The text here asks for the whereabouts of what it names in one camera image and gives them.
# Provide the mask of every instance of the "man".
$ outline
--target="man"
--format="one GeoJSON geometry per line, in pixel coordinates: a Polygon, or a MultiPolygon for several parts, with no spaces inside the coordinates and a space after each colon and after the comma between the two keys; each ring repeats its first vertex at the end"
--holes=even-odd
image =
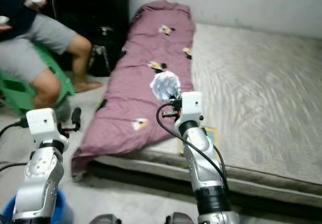
{"type": "Polygon", "coordinates": [[[54,107],[60,93],[60,81],[33,48],[31,41],[36,41],[58,54],[67,51],[73,55],[77,92],[100,87],[100,83],[86,82],[91,43],[59,22],[37,13],[36,5],[30,9],[25,7],[25,1],[0,0],[0,16],[10,20],[9,26],[0,27],[0,70],[35,88],[35,108],[54,107]]]}

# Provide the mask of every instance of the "pink sleeping bag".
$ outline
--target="pink sleeping bag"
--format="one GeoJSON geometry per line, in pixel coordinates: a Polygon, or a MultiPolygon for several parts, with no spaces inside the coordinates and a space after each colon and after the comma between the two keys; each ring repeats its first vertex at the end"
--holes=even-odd
{"type": "MultiPolygon", "coordinates": [[[[194,24],[187,6],[166,1],[144,5],[134,17],[125,55],[110,77],[98,110],[81,146],[72,158],[73,176],[83,173],[97,156],[120,155],[171,137],[158,126],[155,113],[162,104],[149,86],[161,70],[177,74],[183,92],[193,90],[191,59],[183,51],[191,47],[194,24]]],[[[173,119],[168,119],[173,127],[173,119]]]]}

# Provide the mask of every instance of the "cartoon print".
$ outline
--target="cartoon print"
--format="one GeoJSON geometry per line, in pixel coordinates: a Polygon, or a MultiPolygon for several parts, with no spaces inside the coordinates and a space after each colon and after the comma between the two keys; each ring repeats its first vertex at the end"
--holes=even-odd
{"type": "Polygon", "coordinates": [[[168,26],[166,26],[166,25],[161,25],[161,27],[159,28],[159,32],[160,33],[164,33],[164,34],[166,34],[166,35],[170,35],[171,34],[171,32],[172,31],[175,31],[176,29],[175,28],[169,28],[168,26]]]}
{"type": "Polygon", "coordinates": [[[147,66],[155,70],[155,73],[163,72],[163,69],[167,68],[167,64],[164,63],[157,63],[155,61],[150,61],[147,66]]]}
{"type": "Polygon", "coordinates": [[[132,127],[135,131],[139,131],[141,129],[144,129],[149,121],[145,118],[137,118],[135,121],[132,122],[132,127]]]}
{"type": "Polygon", "coordinates": [[[186,56],[187,56],[188,59],[192,59],[192,52],[191,52],[191,49],[190,48],[184,47],[183,48],[183,52],[186,53],[186,56]]]}

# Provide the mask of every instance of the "bare leg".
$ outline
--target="bare leg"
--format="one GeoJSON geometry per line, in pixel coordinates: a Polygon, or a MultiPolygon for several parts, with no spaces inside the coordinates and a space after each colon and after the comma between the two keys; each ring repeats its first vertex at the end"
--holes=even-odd
{"type": "Polygon", "coordinates": [[[51,70],[46,69],[36,77],[31,85],[37,92],[37,95],[34,98],[35,108],[55,107],[60,93],[60,81],[51,70]]]}
{"type": "Polygon", "coordinates": [[[72,70],[74,73],[74,86],[77,92],[93,90],[102,86],[100,82],[88,83],[86,81],[87,63],[91,50],[91,43],[78,34],[67,48],[67,52],[73,55],[72,70]]]}

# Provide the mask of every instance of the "white mattress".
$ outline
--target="white mattress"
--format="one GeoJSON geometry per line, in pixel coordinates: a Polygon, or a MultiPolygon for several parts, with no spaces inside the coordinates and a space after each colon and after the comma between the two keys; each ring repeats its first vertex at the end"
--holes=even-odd
{"type": "MultiPolygon", "coordinates": [[[[231,190],[322,207],[322,43],[197,24],[193,83],[231,190]]],[[[97,161],[189,180],[174,139],[97,161]]]]}

